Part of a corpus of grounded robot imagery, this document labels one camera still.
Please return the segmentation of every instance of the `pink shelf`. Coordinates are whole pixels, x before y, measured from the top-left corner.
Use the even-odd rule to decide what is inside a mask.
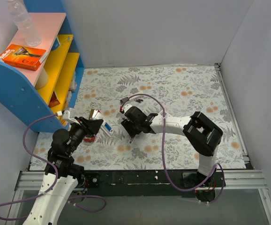
[[[41,37],[42,43],[36,46],[35,48],[45,49],[50,52],[52,45],[56,39],[57,34],[60,31],[61,25],[64,22],[66,13],[29,13],[32,21],[35,23]],[[25,42],[23,34],[20,31],[17,31],[14,38],[9,44],[28,46]],[[35,86],[38,80],[38,77],[44,67],[46,60],[42,65],[37,69],[37,71],[32,71],[28,69],[18,69],[23,73],[30,83]]]

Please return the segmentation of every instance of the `metal bracket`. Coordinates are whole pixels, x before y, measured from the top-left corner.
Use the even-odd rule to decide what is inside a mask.
[[[43,175],[44,172],[21,172],[16,185],[16,190],[39,190],[43,181]],[[261,170],[225,170],[224,175],[226,183],[224,189],[267,188],[267,184]]]
[[[269,220],[269,224],[271,225],[271,201],[269,198],[268,190],[267,189],[259,189],[258,191],[261,196],[263,207],[265,209],[267,218]]]

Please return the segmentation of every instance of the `blue shelf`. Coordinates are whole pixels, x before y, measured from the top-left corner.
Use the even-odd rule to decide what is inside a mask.
[[[53,114],[25,75],[4,62],[0,62],[0,102],[26,125]],[[64,127],[56,117],[31,127],[35,132],[50,133],[60,128]]]
[[[76,72],[75,81],[76,81],[76,84],[77,84],[77,88],[76,88],[75,92],[72,92],[72,98],[71,98],[71,100],[69,102],[69,107],[70,108],[74,108],[74,106],[75,106],[77,96],[78,96],[78,91],[79,91],[80,84],[81,84],[81,80],[83,79],[84,68],[83,67],[77,67],[75,69],[75,72]]]
[[[29,12],[65,12],[62,0],[24,0],[26,8]],[[59,30],[60,34],[72,34],[70,22],[68,18],[62,24]],[[78,42],[73,39],[70,53],[79,53]],[[72,93],[69,107],[74,108],[80,84],[83,78],[84,63],[79,57],[76,72],[76,92]],[[11,111],[24,124],[29,125],[33,121],[53,114],[47,103],[39,95],[38,91],[30,83],[30,81],[16,68],[0,62],[0,102]],[[35,132],[53,133],[57,129],[68,128],[63,126],[57,117],[43,120],[31,127]]]

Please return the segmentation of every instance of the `cable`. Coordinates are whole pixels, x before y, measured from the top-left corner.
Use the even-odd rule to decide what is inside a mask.
[[[223,168],[220,165],[220,163],[216,163],[213,166],[213,168],[211,169],[209,175],[206,176],[206,178],[200,184],[198,184],[196,187],[192,187],[192,188],[189,188],[189,189],[182,189],[182,188],[177,187],[173,183],[173,181],[170,179],[170,176],[169,176],[167,168],[166,168],[166,161],[165,161],[165,135],[166,135],[166,118],[165,118],[165,116],[166,116],[166,113],[165,113],[165,108],[156,98],[154,98],[151,95],[148,95],[148,94],[134,94],[134,95],[127,98],[127,100],[121,105],[120,110],[123,109],[123,106],[125,105],[126,102],[128,102],[132,97],[135,97],[135,96],[147,96],[149,98],[152,98],[153,100],[155,100],[160,105],[160,107],[161,107],[161,109],[163,111],[163,123],[164,123],[164,126],[163,126],[163,136],[162,136],[162,161],[163,161],[164,172],[165,172],[165,175],[166,175],[169,183],[173,186],[173,188],[175,188],[178,191],[181,191],[181,192],[193,191],[193,190],[199,188],[202,184],[204,184],[208,180],[208,178],[212,176],[212,174],[216,170],[217,166],[219,166],[221,171],[222,171],[222,177],[223,177],[222,188],[221,188],[218,196],[214,200],[212,200],[210,202],[207,202],[207,203],[214,203],[215,201],[217,201],[220,198],[220,196],[222,195],[223,188],[224,188],[224,183],[225,183],[224,171],[223,171]]]
[[[210,185],[209,189],[205,190],[205,192],[209,192],[210,188],[211,188],[212,184]]]
[[[212,191],[215,190],[215,187],[216,187],[216,182],[214,181],[214,188],[212,189]]]
[[[46,160],[46,159],[44,159],[44,158],[42,158],[42,157],[40,157],[40,156],[37,156],[37,155],[33,154],[33,153],[27,148],[27,146],[26,146],[26,143],[25,143],[25,137],[26,137],[27,131],[30,129],[30,127],[31,127],[32,125],[34,125],[35,123],[37,123],[37,122],[39,122],[39,121],[41,121],[41,120],[45,120],[45,119],[51,118],[51,117],[56,116],[56,115],[57,115],[57,114],[52,114],[52,115],[45,116],[45,117],[42,117],[42,118],[40,118],[40,119],[37,119],[37,120],[33,121],[31,124],[29,124],[29,125],[26,127],[26,129],[25,129],[25,131],[24,131],[24,134],[23,134],[23,140],[22,140],[22,141],[23,141],[23,147],[25,148],[25,150],[26,150],[30,155],[32,155],[33,157],[38,158],[38,159],[44,161],[44,162],[47,163],[47,164],[49,164],[50,166],[52,166],[52,168],[53,168],[54,171],[55,171],[55,180],[54,180],[53,184],[45,191],[45,193],[49,192],[49,191],[54,187],[54,185],[56,184],[57,179],[58,179],[58,177],[59,177],[58,170],[57,170],[56,166],[55,166],[53,163],[49,162],[48,160]],[[18,201],[2,203],[2,204],[0,204],[0,207],[5,206],[5,205],[12,205],[12,204],[16,204],[16,203],[23,203],[23,202],[27,202],[27,201],[29,201],[29,200],[35,200],[35,199],[37,199],[37,198],[39,198],[39,197],[41,197],[41,196],[43,196],[43,195],[44,195],[44,194],[39,194],[39,195],[30,197],[30,198],[25,198],[25,199],[18,200]],[[100,209],[98,209],[98,210],[88,210],[88,209],[86,209],[86,208],[84,208],[84,207],[82,207],[82,206],[79,206],[79,205],[77,205],[77,204],[76,204],[76,205],[77,205],[79,208],[82,208],[83,210],[86,210],[86,211],[88,211],[88,212],[92,212],[92,211],[93,211],[93,212],[97,212],[97,211],[100,211],[100,210],[104,209],[104,207],[106,206],[106,199],[103,198],[103,197],[101,197],[101,196],[88,195],[87,197],[90,197],[90,198],[100,198],[100,199],[102,199],[103,201],[105,201],[105,204],[104,204],[104,206],[103,206],[102,208],[100,208]],[[17,217],[17,218],[5,218],[5,217],[1,217],[1,216],[0,216],[0,219],[1,219],[1,220],[6,220],[6,221],[15,221],[15,220],[20,220],[20,219],[25,219],[25,218],[27,218],[27,217],[28,217],[28,216]]]
[[[100,198],[100,199],[102,199],[104,201],[104,205],[101,208],[97,209],[97,210],[90,210],[90,209],[87,209],[87,208],[83,207],[80,204],[69,201],[69,203],[73,204],[74,206],[77,206],[77,207],[79,207],[79,208],[81,208],[81,209],[83,209],[85,211],[88,211],[88,212],[99,212],[99,211],[101,211],[102,209],[104,209],[106,207],[106,199],[104,197],[102,197],[102,196],[98,196],[98,195],[80,195],[80,196],[70,197],[70,198],[68,198],[68,200],[76,199],[76,198]]]

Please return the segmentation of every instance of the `yellow shelf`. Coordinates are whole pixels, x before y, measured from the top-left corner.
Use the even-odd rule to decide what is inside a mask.
[[[49,80],[45,87],[38,89],[38,93],[46,102],[46,104],[49,104],[49,101],[51,99],[54,87],[60,75],[61,68],[69,51],[73,35],[61,34],[57,37],[59,38],[60,43],[63,44],[60,45],[56,50],[49,53],[46,63],[44,65],[44,69],[48,74]]]
[[[53,113],[63,110],[78,58],[79,53],[68,53],[66,56],[60,76],[54,88],[60,104],[51,108]]]

